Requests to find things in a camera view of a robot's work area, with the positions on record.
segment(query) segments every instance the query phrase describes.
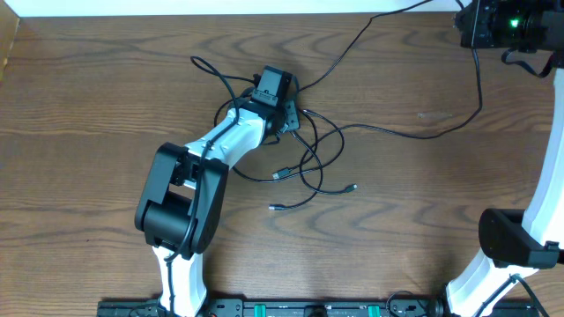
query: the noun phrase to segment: wood grain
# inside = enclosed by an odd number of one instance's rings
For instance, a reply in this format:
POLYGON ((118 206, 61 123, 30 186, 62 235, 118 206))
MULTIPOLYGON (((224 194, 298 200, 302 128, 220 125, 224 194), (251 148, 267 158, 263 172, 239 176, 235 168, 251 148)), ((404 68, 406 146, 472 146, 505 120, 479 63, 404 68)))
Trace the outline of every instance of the wood grain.
MULTIPOLYGON (((278 66, 304 85, 367 17, 24 20, 0 89, 0 314, 92 316, 101 299, 160 293, 157 262, 133 226, 145 177, 159 145, 204 134, 228 98, 189 56, 246 77, 278 66)), ((463 121, 477 106, 476 79, 451 24, 448 13, 375 21, 301 106, 337 125, 412 133, 463 121)), ((481 212, 530 202, 552 122, 551 79, 504 66, 500 54, 480 52, 486 105, 468 127, 434 141, 347 131, 325 186, 359 184, 350 195, 277 213, 268 203, 309 195, 299 180, 230 175, 205 254, 208 287, 248 298, 385 298, 433 294, 458 276, 479 248, 481 212)), ((545 55, 526 58, 539 66, 545 55)), ((306 124, 303 135, 312 138, 306 124)), ((337 149, 332 136, 322 158, 337 149)), ((250 153, 241 170, 269 177, 302 151, 284 137, 250 153)), ((563 272, 530 278, 552 315, 564 315, 563 272)), ((520 287, 511 294, 526 297, 520 287)))

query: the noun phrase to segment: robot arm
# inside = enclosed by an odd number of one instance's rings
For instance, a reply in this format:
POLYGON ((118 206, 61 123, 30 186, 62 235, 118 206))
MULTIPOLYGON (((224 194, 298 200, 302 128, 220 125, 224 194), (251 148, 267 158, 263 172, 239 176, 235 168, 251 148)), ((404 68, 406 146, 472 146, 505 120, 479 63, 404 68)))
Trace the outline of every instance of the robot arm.
MULTIPOLYGON (((512 262, 519 262, 518 256, 522 252, 510 249, 507 251, 508 254, 502 254, 502 250, 496 250, 496 248, 507 247, 503 245, 503 241, 499 242, 499 238, 497 241, 495 239, 486 240, 487 230, 483 229, 486 228, 485 222, 498 221, 494 217, 488 218, 487 216, 493 213, 487 211, 480 219, 482 249, 478 251, 462 275, 447 286, 447 301, 451 313, 460 316, 474 316, 479 312, 482 304, 508 281, 509 276, 518 274, 525 278, 536 273, 539 268, 550 268, 550 263, 555 264, 554 261, 558 261, 558 243, 564 242, 564 231, 561 228, 564 223, 564 70, 557 70, 554 89, 556 91, 554 119, 546 149, 545 163, 531 205, 523 214, 522 231, 516 230, 516 232, 526 233, 530 239, 543 246, 545 252, 540 250, 527 254, 524 260, 529 263, 524 264, 526 266, 504 264, 502 260, 506 260, 507 256, 514 257, 512 262)), ((509 238, 513 240, 513 243, 519 241, 514 237, 509 238)), ((491 314, 495 303, 513 285, 509 284, 479 315, 491 314)))
MULTIPOLYGON (((235 118, 234 109, 229 110, 226 119, 217 127, 211 130, 199 140, 184 145, 188 149, 188 153, 195 157, 200 157, 205 147, 205 142, 219 133, 225 126, 229 125, 235 118)), ((206 157, 210 160, 216 159, 229 168, 233 167, 237 161, 248 151, 254 150, 263 140, 266 120, 258 114, 249 110, 240 109, 239 124, 234 129, 227 131, 208 151, 206 157)), ((205 173, 202 179, 204 186, 200 192, 200 206, 204 209, 211 209, 211 202, 215 195, 223 195, 217 192, 217 185, 214 178, 215 173, 205 173)), ((188 178, 184 180, 183 186, 196 189, 196 178, 188 178)), ((160 306, 170 311, 170 285, 172 282, 174 292, 174 313, 179 316, 196 316, 202 307, 207 295, 207 289, 203 280, 204 256, 203 254, 194 253, 189 259, 184 257, 176 257, 172 265, 172 276, 169 280, 167 262, 165 261, 173 251, 167 247, 153 247, 154 253, 157 255, 160 266, 160 275, 163 285, 163 293, 160 297, 160 306)))
POLYGON ((219 224, 229 170, 267 136, 300 128, 294 102, 286 99, 292 78, 292 74, 265 67, 250 99, 235 101, 239 105, 238 123, 215 141, 202 166, 206 143, 236 119, 234 108, 222 123, 197 141, 184 146, 163 144, 157 151, 137 207, 135 225, 145 233, 147 244, 153 246, 159 260, 161 311, 174 309, 176 315, 193 317, 202 307, 207 294, 202 253, 219 224), (197 210, 193 210, 189 198, 169 191, 170 184, 199 188, 197 210), (188 243, 182 244, 186 234, 188 243), (166 258, 174 251, 180 256, 168 264, 166 258))

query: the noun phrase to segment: black device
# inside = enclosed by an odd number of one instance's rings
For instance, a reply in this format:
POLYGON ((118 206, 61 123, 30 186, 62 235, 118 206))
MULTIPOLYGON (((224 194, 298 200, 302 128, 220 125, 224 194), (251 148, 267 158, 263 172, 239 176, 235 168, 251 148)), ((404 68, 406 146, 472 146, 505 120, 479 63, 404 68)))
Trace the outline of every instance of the black device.
POLYGON ((458 12, 463 48, 564 49, 561 0, 474 0, 458 12))

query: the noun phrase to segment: cable connector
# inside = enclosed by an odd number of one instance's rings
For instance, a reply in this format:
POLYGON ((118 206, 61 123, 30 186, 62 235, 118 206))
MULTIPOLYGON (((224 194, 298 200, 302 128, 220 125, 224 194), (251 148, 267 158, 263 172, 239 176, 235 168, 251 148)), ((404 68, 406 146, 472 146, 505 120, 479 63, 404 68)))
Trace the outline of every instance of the cable connector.
POLYGON ((282 168, 281 170, 275 172, 272 174, 272 178, 275 180, 279 180, 282 177, 285 177, 287 175, 289 175, 292 172, 292 170, 288 167, 282 168))
POLYGON ((351 185, 349 185, 345 188, 345 192, 350 193, 350 192, 354 191, 356 188, 358 188, 358 186, 356 184, 351 184, 351 185))
POLYGON ((281 205, 281 204, 272 204, 270 206, 268 206, 269 210, 275 210, 275 211, 281 211, 281 210, 286 210, 286 206, 285 205, 281 205))

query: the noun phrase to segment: black cable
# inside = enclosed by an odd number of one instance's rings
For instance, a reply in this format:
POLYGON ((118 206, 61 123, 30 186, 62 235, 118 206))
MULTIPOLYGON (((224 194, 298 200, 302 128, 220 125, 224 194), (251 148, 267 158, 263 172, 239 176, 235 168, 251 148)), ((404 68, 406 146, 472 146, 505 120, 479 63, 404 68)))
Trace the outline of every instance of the black cable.
POLYGON ((515 280, 519 281, 519 283, 521 283, 521 285, 527 291, 527 293, 529 293, 529 296, 531 296, 533 305, 535 306, 535 308, 537 308, 537 310, 540 312, 540 314, 543 315, 544 317, 548 317, 548 313, 546 312, 546 310, 542 306, 542 304, 540 304, 540 300, 538 300, 537 295, 535 295, 535 292, 532 291, 532 289, 529 287, 527 282, 525 282, 525 280, 517 274, 514 274, 511 277, 513 277, 515 280))
POLYGON ((331 134, 333 134, 335 132, 343 131, 343 130, 350 129, 350 128, 371 129, 371 130, 375 130, 375 131, 379 131, 379 132, 388 133, 388 134, 391 134, 393 136, 402 136, 402 137, 407 137, 407 138, 417 139, 417 140, 431 140, 431 139, 436 139, 438 137, 444 136, 445 134, 447 134, 449 132, 452 132, 452 131, 455 131, 455 130, 458 130, 458 129, 465 127, 468 123, 470 123, 482 111, 482 108, 484 107, 483 106, 484 100, 483 100, 483 96, 482 96, 482 83, 481 83, 481 76, 480 76, 480 71, 479 71, 479 58, 478 58, 478 52, 476 52, 476 49, 472 50, 472 56, 474 57, 474 62, 476 64, 476 82, 477 82, 477 87, 478 87, 479 105, 478 105, 478 109, 476 109, 476 111, 474 111, 474 113, 468 119, 466 119, 466 121, 464 121, 463 123, 455 126, 454 128, 446 129, 446 130, 444 130, 440 133, 437 133, 435 135, 432 135, 432 136, 417 136, 417 135, 412 135, 412 134, 408 134, 408 133, 404 133, 404 132, 397 132, 397 131, 394 131, 394 130, 391 130, 391 129, 376 127, 376 126, 372 126, 372 125, 369 125, 369 124, 355 123, 355 124, 345 125, 344 127, 334 129, 334 130, 326 133, 325 135, 323 135, 319 139, 319 142, 321 142, 325 137, 330 136, 331 134))
POLYGON ((170 291, 170 315, 174 317, 173 263, 167 262, 168 291, 170 291))
POLYGON ((226 86, 227 90, 229 91, 229 94, 231 95, 231 100, 232 100, 232 102, 234 104, 234 108, 235 108, 235 117, 234 117, 233 121, 231 123, 229 123, 228 126, 226 126, 217 135, 215 135, 211 140, 209 140, 208 142, 205 143, 205 147, 202 150, 202 156, 200 157, 200 171, 199 171, 200 173, 197 174, 197 184, 198 184, 198 186, 196 186, 196 192, 194 193, 194 199, 192 200, 192 213, 189 214, 189 225, 188 225, 188 228, 186 228, 186 232, 184 233, 184 237, 182 239, 180 246, 178 248, 176 248, 176 250, 173 252, 173 254, 171 254, 170 256, 168 256, 168 258, 165 259, 166 262, 171 262, 172 260, 174 260, 174 258, 176 258, 176 256, 178 256, 178 254, 185 248, 186 243, 188 243, 190 235, 193 233, 194 228, 196 227, 194 223, 196 222, 197 206, 198 206, 199 199, 200 199, 200 188, 202 187, 202 177, 203 177, 203 174, 204 174, 205 156, 207 155, 207 153, 210 150, 210 148, 212 147, 212 145, 221 136, 223 136, 228 130, 230 130, 233 126, 235 126, 237 124, 237 122, 239 122, 239 105, 237 104, 237 98, 235 97, 235 93, 234 93, 233 89, 231 88, 231 85, 227 82, 226 78, 218 70, 216 70, 211 64, 206 62, 203 58, 198 57, 198 56, 191 56, 190 60, 195 65, 197 65, 194 62, 195 60, 202 62, 211 71, 213 71, 215 76, 217 76, 217 77, 219 77, 219 79, 221 79, 221 81, 226 86))
MULTIPOLYGON (((312 120, 311 117, 309 117, 309 115, 305 114, 304 115, 309 118, 309 120, 312 120)), ((292 132, 292 136, 298 140, 305 148, 306 150, 309 151, 309 153, 311 153, 311 155, 315 158, 315 161, 317 161, 317 169, 320 171, 321 177, 323 177, 323 164, 321 163, 321 160, 319 159, 319 157, 317 156, 317 154, 312 150, 312 148, 303 140, 303 138, 298 134, 298 132, 292 132)), ((342 189, 342 190, 335 190, 335 191, 329 191, 329 190, 321 190, 321 188, 314 188, 313 186, 311 186, 308 181, 306 181, 306 178, 303 176, 303 164, 304 164, 304 158, 306 157, 307 153, 304 153, 304 155, 301 157, 301 162, 299 164, 300 167, 300 177, 301 177, 301 182, 303 182, 304 185, 306 185, 307 188, 313 190, 314 192, 316 192, 317 194, 326 194, 326 195, 341 195, 341 194, 346 194, 346 193, 350 193, 352 191, 354 191, 354 189, 357 188, 356 184, 351 184, 349 186, 347 186, 346 188, 342 189)))
POLYGON ((492 302, 495 299, 497 299, 500 296, 500 294, 502 294, 511 284, 515 284, 517 282, 520 282, 521 285, 523 286, 523 288, 527 291, 527 293, 529 293, 529 296, 531 297, 533 306, 535 308, 537 308, 537 310, 540 312, 540 314, 543 315, 544 317, 549 317, 545 308, 540 304, 540 301, 538 300, 537 295, 535 295, 534 291, 532 291, 532 289, 529 287, 527 282, 525 282, 525 280, 521 276, 519 276, 518 274, 514 274, 514 275, 509 276, 508 280, 505 281, 500 287, 498 287, 498 289, 495 290, 495 292, 489 298, 487 298, 487 300, 485 302, 482 303, 482 305, 479 307, 479 310, 474 314, 474 317, 481 316, 482 313, 484 312, 484 310, 486 310, 486 308, 490 304, 492 304, 492 302))
POLYGON ((335 67, 341 62, 341 60, 343 59, 343 57, 345 57, 346 53, 348 53, 348 51, 353 47, 354 43, 356 43, 356 41, 360 38, 360 36, 364 33, 364 31, 366 31, 368 29, 368 27, 370 26, 370 24, 372 24, 372 20, 375 18, 380 18, 380 17, 385 17, 388 15, 393 15, 393 14, 398 14, 398 13, 402 13, 405 11, 409 11, 411 9, 417 8, 420 5, 423 4, 427 4, 430 3, 433 0, 424 0, 421 1, 418 4, 414 4, 410 7, 407 8, 403 8, 400 10, 395 10, 395 11, 390 11, 390 12, 385 12, 385 13, 380 13, 380 14, 376 14, 375 16, 373 16, 372 18, 370 18, 370 20, 368 21, 367 25, 364 26, 364 28, 359 32, 359 34, 354 38, 354 40, 352 40, 351 44, 349 44, 349 46, 345 49, 345 52, 343 52, 343 54, 341 54, 341 56, 329 67, 329 69, 327 70, 327 72, 325 72, 325 74, 323 74, 323 76, 319 77, 315 82, 309 84, 309 85, 305 85, 303 86, 303 88, 300 89, 300 92, 305 91, 306 89, 313 87, 314 85, 317 85, 320 81, 324 80, 327 76, 329 76, 329 74, 335 69, 335 67))
POLYGON ((226 78, 218 70, 216 70, 211 64, 206 62, 203 58, 198 57, 198 56, 191 56, 190 60, 192 61, 192 63, 194 63, 196 66, 198 66, 199 69, 202 69, 202 68, 195 61, 199 61, 199 62, 203 63, 205 66, 207 66, 213 72, 213 74, 215 76, 217 76, 217 77, 219 77, 219 79, 221 79, 221 81, 226 86, 227 90, 229 91, 229 94, 231 95, 231 100, 232 100, 232 102, 234 104, 234 108, 235 108, 235 117, 234 117, 233 121, 231 123, 229 123, 229 125, 227 125, 224 129, 222 129, 211 140, 209 140, 208 142, 205 143, 205 147, 202 150, 202 155, 200 157, 200 164, 199 164, 200 170, 198 171, 198 174, 197 174, 196 192, 194 193, 194 199, 192 200, 192 205, 191 205, 192 212, 189 214, 188 227, 186 228, 186 232, 184 233, 184 237, 182 238, 182 242, 180 243, 178 248, 176 248, 176 250, 171 255, 169 255, 167 258, 165 258, 165 262, 167 263, 167 267, 168 267, 168 288, 170 290, 170 313, 173 316, 174 316, 174 290, 173 290, 173 280, 172 280, 172 273, 173 273, 172 272, 172 261, 186 247, 186 244, 189 243, 190 237, 192 236, 192 234, 193 234, 193 232, 196 228, 196 225, 197 225, 196 213, 197 213, 197 206, 198 206, 198 203, 199 203, 200 193, 201 193, 201 188, 202 188, 202 179, 203 179, 203 174, 204 174, 205 157, 206 157, 208 151, 210 150, 210 148, 212 147, 212 145, 220 137, 222 137, 228 130, 230 130, 233 126, 235 126, 239 122, 239 105, 237 104, 237 98, 235 97, 235 93, 234 93, 233 89, 231 88, 231 85, 227 82, 226 78))
MULTIPOLYGON (((335 125, 335 123, 333 123, 332 121, 330 121, 326 117, 324 117, 324 116, 322 116, 318 113, 315 113, 311 110, 308 110, 308 109, 302 110, 302 112, 306 112, 307 114, 312 114, 313 116, 319 117, 319 118, 325 120, 327 123, 329 123, 334 128, 334 130, 332 130, 329 134, 326 134, 326 135, 322 136, 321 138, 319 138, 319 140, 315 141, 314 144, 321 143, 321 141, 325 137, 327 137, 330 134, 333 134, 335 132, 338 132, 338 134, 341 136, 341 148, 339 149, 338 153, 335 156, 333 156, 333 158, 331 158, 326 163, 323 163, 323 168, 325 168, 325 167, 329 166, 330 164, 332 164, 333 162, 335 162, 335 160, 337 160, 338 157, 343 153, 343 149, 345 148, 345 135, 341 132, 341 129, 339 129, 339 127, 337 125, 335 125)), ((311 172, 317 171, 318 169, 319 169, 319 167, 312 167, 312 168, 309 168, 307 170, 304 170, 302 173, 303 174, 311 173, 311 172)), ((249 176, 245 175, 244 173, 241 173, 239 170, 234 169, 234 171, 246 181, 253 181, 253 182, 258 182, 258 183, 263 183, 263 184, 277 183, 277 182, 286 181, 286 180, 292 179, 294 177, 300 176, 300 173, 291 173, 291 174, 288 174, 286 176, 280 177, 276 180, 259 180, 259 179, 256 179, 256 178, 249 177, 249 176)))
POLYGON ((527 72, 529 74, 531 74, 532 76, 535 77, 539 77, 539 78, 544 78, 546 76, 548 76, 551 72, 551 70, 553 70, 553 60, 554 60, 554 54, 550 55, 550 57, 548 58, 548 62, 546 62, 545 67, 543 68, 543 70, 540 73, 537 73, 532 66, 530 66, 527 62, 524 61, 513 61, 513 62, 508 62, 508 58, 511 54, 515 53, 517 51, 516 48, 510 48, 508 50, 506 50, 503 55, 501 56, 501 62, 506 64, 506 65, 517 65, 517 66, 521 66, 524 70, 527 70, 527 72))
MULTIPOLYGON (((298 140, 300 143, 302 143, 304 146, 307 145, 307 143, 305 141, 303 141, 303 139, 301 138, 301 136, 296 136, 295 131, 292 132, 292 136, 296 138, 296 140, 298 140)), ((318 188, 321 188, 321 186, 323 185, 323 168, 321 167, 319 169, 320 172, 320 176, 319 176, 319 184, 317 185, 318 188)), ((311 196, 304 200, 301 203, 296 203, 294 205, 290 205, 290 206, 286 206, 283 204, 279 204, 279 203, 274 203, 271 204, 270 206, 268 206, 269 210, 276 210, 276 211, 281 211, 281 210, 290 210, 290 209, 296 209, 298 207, 301 207, 303 205, 305 205, 306 203, 309 203, 312 199, 314 199, 314 197, 317 196, 317 192, 314 191, 313 194, 311 194, 311 196)))
MULTIPOLYGON (((217 76, 217 77, 218 77, 217 73, 215 73, 213 70, 207 70, 207 69, 205 69, 204 67, 202 67, 202 65, 200 65, 199 63, 196 62, 196 60, 198 60, 198 59, 193 59, 192 57, 190 58, 190 60, 192 61, 192 63, 193 63, 196 67, 198 67, 200 70, 203 70, 203 71, 205 71, 206 73, 208 73, 208 74, 210 74, 210 75, 213 75, 213 76, 217 76)), ((253 79, 248 79, 248 78, 245 78, 245 77, 223 75, 223 78, 234 79, 234 80, 242 80, 242 81, 249 82, 249 83, 251 83, 251 84, 253 84, 253 85, 256 85, 255 80, 253 80, 253 79)))
POLYGON ((460 6, 460 9, 464 9, 464 4, 460 0, 455 0, 456 3, 460 6))

